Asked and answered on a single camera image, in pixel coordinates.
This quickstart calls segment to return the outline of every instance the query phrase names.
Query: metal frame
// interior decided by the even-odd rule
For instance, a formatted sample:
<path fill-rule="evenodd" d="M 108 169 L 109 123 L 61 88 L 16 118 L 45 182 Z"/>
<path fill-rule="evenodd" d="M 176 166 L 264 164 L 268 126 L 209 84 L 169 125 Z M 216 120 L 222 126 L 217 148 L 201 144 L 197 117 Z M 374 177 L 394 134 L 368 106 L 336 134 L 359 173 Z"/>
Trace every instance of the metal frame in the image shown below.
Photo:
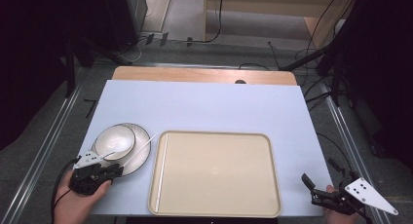
<path fill-rule="evenodd" d="M 89 69 L 80 67 L 77 77 L 78 84 L 75 87 L 74 92 L 65 99 L 57 116 L 49 129 L 48 134 L 46 135 L 45 140 L 42 143 L 42 146 L 39 149 L 39 152 L 36 155 L 36 158 L 33 160 L 26 176 L 23 181 L 20 183 L 18 190 L 10 204 L 5 216 L 3 217 L 2 224 L 4 223 L 18 223 L 21 213 L 25 205 L 27 204 L 28 199 L 30 198 L 31 193 L 33 192 L 34 187 L 41 175 L 41 171 L 46 165 L 46 162 L 49 159 L 49 156 L 52 153 L 52 150 L 55 147 L 56 141 L 60 132 L 66 123 L 67 117 L 69 116 L 71 109 L 77 99 L 80 88 L 82 87 L 83 81 L 85 80 Z"/>
<path fill-rule="evenodd" d="M 321 90 L 324 93 L 330 91 L 329 87 L 326 84 L 320 85 Z M 343 139 L 344 146 L 346 147 L 346 150 L 349 153 L 350 161 L 355 166 L 355 169 L 359 172 L 360 176 L 367 180 L 367 182 L 375 188 L 373 179 L 371 178 L 367 170 L 367 167 L 361 155 L 358 152 L 357 145 L 352 137 L 349 127 L 346 124 L 341 108 L 335 105 L 331 97 L 329 97 L 326 101 L 330 109 L 331 115 L 334 118 L 334 122 L 337 126 L 337 129 L 340 132 L 340 135 Z M 390 219 L 389 215 L 384 211 L 381 211 L 375 207 L 370 207 L 370 210 L 377 224 L 392 224 L 392 220 Z"/>

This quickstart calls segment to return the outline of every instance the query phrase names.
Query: beige tray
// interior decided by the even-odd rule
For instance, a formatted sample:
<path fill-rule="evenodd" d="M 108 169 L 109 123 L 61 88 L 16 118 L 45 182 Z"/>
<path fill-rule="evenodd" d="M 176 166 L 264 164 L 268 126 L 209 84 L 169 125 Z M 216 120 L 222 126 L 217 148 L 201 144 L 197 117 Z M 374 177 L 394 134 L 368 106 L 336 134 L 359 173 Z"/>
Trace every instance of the beige tray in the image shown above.
<path fill-rule="evenodd" d="M 276 217 L 280 194 L 264 134 L 166 131 L 149 197 L 156 215 Z"/>

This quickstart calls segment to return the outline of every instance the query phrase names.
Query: gray floor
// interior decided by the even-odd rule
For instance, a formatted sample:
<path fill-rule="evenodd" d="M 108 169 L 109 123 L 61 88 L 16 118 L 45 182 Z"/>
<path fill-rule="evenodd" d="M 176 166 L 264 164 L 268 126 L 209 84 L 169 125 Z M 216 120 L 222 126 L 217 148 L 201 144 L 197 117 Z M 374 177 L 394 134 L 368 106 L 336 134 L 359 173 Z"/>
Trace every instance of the gray floor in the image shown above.
<path fill-rule="evenodd" d="M 303 24 L 300 22 L 300 19 L 290 19 L 290 22 L 286 21 L 279 26 L 275 26 L 278 28 L 275 31 L 279 33 L 278 35 L 283 39 L 285 45 L 277 47 L 276 50 L 277 58 L 281 66 L 294 62 L 297 52 L 307 47 L 308 41 L 306 41 L 306 38 L 308 40 L 310 37 L 308 32 L 305 32 L 305 28 L 302 27 Z M 284 33 L 288 31 L 288 26 L 291 25 L 298 28 L 295 34 L 291 34 L 290 37 L 287 38 L 282 38 L 284 37 Z M 264 40 L 262 40 L 262 43 L 264 43 L 263 46 L 260 46 L 262 43 L 249 47 L 242 45 L 243 42 L 247 41 L 248 35 L 253 34 L 252 32 L 254 31 L 254 29 L 245 28 L 243 32 L 235 33 L 236 36 L 244 38 L 244 40 L 239 40 L 240 38 L 237 40 L 234 39 L 235 42 L 238 42 L 235 44 L 227 41 L 221 45 L 195 44 L 192 47 L 187 47 L 186 44 L 168 42 L 165 46 L 160 47 L 159 41 L 155 41 L 148 46 L 142 43 L 139 47 L 132 48 L 129 52 L 123 54 L 123 56 L 130 60 L 135 60 L 133 64 L 157 63 L 171 66 L 176 64 L 193 64 L 194 66 L 210 65 L 214 66 L 214 68 L 221 66 L 238 68 L 242 63 L 252 62 L 276 69 L 274 57 L 268 47 L 266 39 L 277 37 L 277 33 L 273 31 L 275 34 L 268 34 L 268 36 L 262 33 L 262 35 L 265 35 L 263 37 Z M 41 168 L 39 177 L 36 178 L 38 179 L 36 185 L 32 191 L 30 189 L 28 190 L 31 194 L 29 194 L 30 196 L 26 203 L 22 204 L 24 209 L 17 223 L 50 223 L 49 202 L 56 176 L 68 160 L 77 156 L 92 119 L 92 116 L 87 118 L 91 109 L 91 103 L 85 101 L 85 99 L 98 100 L 106 80 L 111 78 L 114 69 L 117 67 L 115 63 L 98 54 L 95 55 L 95 59 L 94 67 L 79 68 L 77 76 L 79 90 L 76 93 L 77 95 L 73 96 L 70 112 L 67 113 L 66 121 L 57 132 L 56 141 L 50 144 L 53 150 L 47 157 L 44 167 Z M 316 65 L 316 62 L 312 62 L 309 66 L 315 67 Z M 303 92 L 312 85 L 312 82 L 315 82 L 315 80 L 319 78 L 314 70 L 306 72 L 304 68 L 295 70 L 294 74 L 296 75 L 298 83 L 303 84 Z M 321 92 L 321 87 L 315 86 L 307 98 L 316 96 Z M 56 123 L 54 124 L 54 120 L 56 116 L 61 115 L 60 108 L 62 105 L 68 105 L 64 94 L 65 85 L 63 84 L 35 116 L 21 137 L 9 145 L 9 147 L 0 151 L 0 167 L 2 168 L 0 170 L 0 200 L 2 201 L 0 205 L 0 217 L 5 215 L 19 185 L 30 169 L 37 152 L 42 147 L 45 147 L 45 139 L 50 138 L 48 132 L 51 127 L 56 125 Z M 396 224 L 412 223 L 413 176 L 410 170 L 396 159 L 379 159 L 373 156 L 370 151 L 368 139 L 360 126 L 355 112 L 348 106 L 347 99 L 343 97 L 341 104 L 341 110 L 345 116 L 346 123 L 357 144 L 357 149 L 368 168 L 372 182 L 374 182 L 377 190 L 385 196 L 400 213 L 399 216 L 391 216 L 391 221 Z M 310 113 L 316 131 L 330 137 L 342 149 L 345 149 L 343 139 L 334 122 L 327 102 L 323 102 Z M 320 137 L 319 142 L 325 158 L 331 157 L 341 165 L 346 164 L 343 155 L 329 140 Z M 340 181 L 340 176 L 332 168 L 329 169 L 334 185 L 337 185 Z M 114 223 L 114 217 L 92 216 L 87 223 Z M 125 223 L 125 217 L 119 218 L 117 223 Z M 322 223 L 322 218 L 281 218 L 280 223 Z"/>
<path fill-rule="evenodd" d="M 148 17 L 150 20 L 144 24 L 143 30 L 146 33 L 156 33 L 160 37 L 162 32 L 153 26 L 153 21 L 161 20 L 159 14 L 154 14 L 159 6 L 152 1 L 148 6 L 150 10 L 154 10 L 151 10 Z M 210 40 L 216 35 L 219 28 L 218 11 L 208 10 L 205 16 L 203 3 L 204 0 L 170 0 L 163 28 L 163 32 L 169 34 L 170 40 L 187 40 L 188 37 L 193 40 Z M 219 0 L 216 0 L 215 8 L 219 9 Z M 222 12 L 221 35 L 214 43 L 268 48 L 268 42 L 271 42 L 277 49 L 301 50 L 308 47 L 309 36 L 303 18 Z"/>

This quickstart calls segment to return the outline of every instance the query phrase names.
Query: floor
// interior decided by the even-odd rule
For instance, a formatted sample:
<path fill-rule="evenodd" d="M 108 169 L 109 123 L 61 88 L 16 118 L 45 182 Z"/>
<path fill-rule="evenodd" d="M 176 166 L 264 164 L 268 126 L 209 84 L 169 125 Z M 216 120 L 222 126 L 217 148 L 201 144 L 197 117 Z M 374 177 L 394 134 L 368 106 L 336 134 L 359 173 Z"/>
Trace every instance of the floor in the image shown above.
<path fill-rule="evenodd" d="M 194 40 L 202 40 L 204 35 L 200 33 L 203 27 L 200 21 L 199 0 L 148 0 L 149 10 L 147 19 L 156 19 L 151 24 L 144 26 L 143 35 L 155 33 L 160 38 L 162 33 L 169 33 L 169 39 L 186 40 L 193 37 Z M 244 20 L 253 23 L 245 25 Z M 215 12 L 208 12 L 206 27 L 207 37 L 214 35 L 217 28 Z M 222 15 L 222 34 L 213 45 L 193 45 L 188 48 L 182 43 L 168 43 L 160 47 L 157 43 L 132 48 L 123 56 L 133 61 L 133 64 L 163 64 L 179 65 L 200 64 L 210 65 L 212 68 L 230 67 L 238 68 L 241 63 L 253 62 L 276 69 L 272 51 L 268 45 L 271 41 L 276 48 L 275 52 L 279 63 L 290 64 L 297 58 L 304 56 L 301 50 L 308 47 L 310 33 L 301 18 L 265 16 L 256 14 L 238 15 L 224 13 Z M 23 135 L 12 145 L 0 151 L 0 216 L 4 216 L 15 197 L 21 198 L 22 203 L 17 205 L 11 219 L 3 219 L 2 223 L 48 223 L 49 197 L 51 188 L 55 184 L 56 175 L 62 164 L 68 159 L 76 157 L 78 149 L 83 142 L 92 116 L 90 100 L 98 100 L 106 80 L 110 79 L 117 65 L 110 60 L 96 55 L 96 61 L 92 69 L 80 68 L 78 64 L 77 80 L 78 89 L 68 99 L 64 98 L 64 84 L 54 93 L 48 103 L 36 115 Z M 310 67 L 317 66 L 313 61 Z M 251 66 L 248 69 L 262 69 Z M 302 85 L 303 93 L 319 78 L 314 70 L 299 68 L 294 71 L 296 79 Z M 328 86 L 317 85 L 307 95 L 316 96 Z M 366 169 L 371 182 L 376 189 L 396 207 L 399 216 L 384 216 L 370 209 L 368 214 L 375 218 L 374 223 L 411 223 L 413 218 L 413 176 L 410 170 L 396 159 L 379 159 L 372 155 L 369 141 L 360 128 L 360 122 L 354 111 L 349 107 L 346 98 L 340 99 L 342 106 L 334 108 L 327 101 L 312 110 L 311 117 L 317 132 L 328 135 L 339 147 L 349 149 L 350 144 L 357 146 L 357 152 L 362 156 L 361 164 L 348 158 L 357 169 Z M 336 116 L 343 115 L 345 126 L 338 128 Z M 350 132 L 351 140 L 344 137 Z M 337 147 L 327 138 L 320 137 L 319 142 L 326 157 L 334 157 L 341 164 L 346 161 Z M 39 150 L 48 154 L 37 154 Z M 333 182 L 340 181 L 340 175 L 331 169 L 330 175 Z M 34 186 L 24 183 L 27 180 L 35 180 Z M 125 217 L 93 216 L 87 223 L 125 223 Z M 281 224 L 287 223 L 321 223 L 322 218 L 281 218 Z"/>

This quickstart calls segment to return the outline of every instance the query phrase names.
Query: robotic arm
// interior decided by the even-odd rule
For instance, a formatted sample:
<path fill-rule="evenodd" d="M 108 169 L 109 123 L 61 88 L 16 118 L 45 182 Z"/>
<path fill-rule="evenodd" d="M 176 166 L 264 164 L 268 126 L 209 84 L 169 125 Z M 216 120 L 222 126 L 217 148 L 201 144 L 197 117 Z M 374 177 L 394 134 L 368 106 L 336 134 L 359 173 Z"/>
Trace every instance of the robotic arm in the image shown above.
<path fill-rule="evenodd" d="M 69 187 L 78 194 L 92 195 L 103 182 L 122 176 L 123 167 L 114 164 L 105 168 L 101 164 L 103 158 L 92 151 L 86 152 L 75 165 Z"/>
<path fill-rule="evenodd" d="M 339 183 L 338 191 L 327 193 L 318 190 L 307 174 L 304 173 L 301 176 L 302 181 L 310 190 L 313 205 L 323 206 L 347 215 L 357 212 L 369 224 L 372 222 L 365 214 L 364 205 L 370 205 L 393 215 L 398 215 L 397 210 L 365 179 L 360 178 L 357 172 L 346 171 L 344 168 L 340 168 L 332 159 L 329 159 L 328 162 L 338 172 L 342 173 L 343 180 Z"/>

